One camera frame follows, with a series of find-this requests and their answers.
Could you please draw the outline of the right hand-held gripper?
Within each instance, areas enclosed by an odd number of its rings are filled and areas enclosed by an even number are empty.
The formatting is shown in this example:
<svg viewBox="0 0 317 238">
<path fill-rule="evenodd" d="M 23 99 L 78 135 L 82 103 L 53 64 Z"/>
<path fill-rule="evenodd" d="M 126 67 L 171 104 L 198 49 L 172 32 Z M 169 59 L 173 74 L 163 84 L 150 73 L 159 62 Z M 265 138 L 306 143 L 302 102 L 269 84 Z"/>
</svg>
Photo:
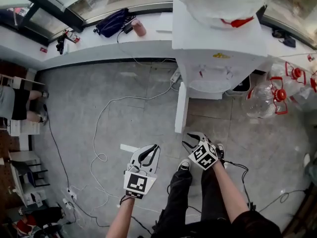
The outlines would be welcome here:
<svg viewBox="0 0 317 238">
<path fill-rule="evenodd" d="M 217 145 L 209 142 L 209 138 L 204 133 L 192 131 L 186 133 L 186 136 L 182 146 L 194 164 L 206 171 L 219 160 Z"/>
</svg>

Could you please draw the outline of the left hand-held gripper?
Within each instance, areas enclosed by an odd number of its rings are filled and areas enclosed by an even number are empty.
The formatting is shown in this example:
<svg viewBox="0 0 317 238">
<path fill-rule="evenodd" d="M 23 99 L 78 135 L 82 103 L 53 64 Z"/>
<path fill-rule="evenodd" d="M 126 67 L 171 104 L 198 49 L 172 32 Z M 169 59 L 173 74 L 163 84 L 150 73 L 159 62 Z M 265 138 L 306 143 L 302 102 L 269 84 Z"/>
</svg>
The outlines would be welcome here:
<svg viewBox="0 0 317 238">
<path fill-rule="evenodd" d="M 148 194 L 157 180 L 155 173 L 159 156 L 160 146 L 157 144 L 144 146 L 133 153 L 124 172 L 123 188 L 126 196 L 142 199 Z"/>
</svg>

